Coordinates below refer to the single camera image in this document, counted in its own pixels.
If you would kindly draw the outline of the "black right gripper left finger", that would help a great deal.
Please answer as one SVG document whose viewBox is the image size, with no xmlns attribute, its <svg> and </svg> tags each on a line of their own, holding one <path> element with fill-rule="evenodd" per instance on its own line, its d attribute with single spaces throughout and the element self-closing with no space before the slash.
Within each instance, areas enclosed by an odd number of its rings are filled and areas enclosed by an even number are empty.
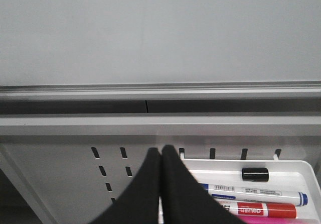
<svg viewBox="0 0 321 224">
<path fill-rule="evenodd" d="M 161 155 L 149 148 L 124 192 L 92 223 L 158 223 Z"/>
</svg>

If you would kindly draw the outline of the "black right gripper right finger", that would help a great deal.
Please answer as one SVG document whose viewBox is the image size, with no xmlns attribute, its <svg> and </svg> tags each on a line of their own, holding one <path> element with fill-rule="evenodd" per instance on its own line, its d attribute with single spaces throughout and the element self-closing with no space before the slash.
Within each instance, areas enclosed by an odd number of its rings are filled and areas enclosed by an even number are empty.
<svg viewBox="0 0 321 224">
<path fill-rule="evenodd" d="M 162 149 L 160 188 L 164 223 L 244 223 L 208 194 L 171 145 Z"/>
</svg>

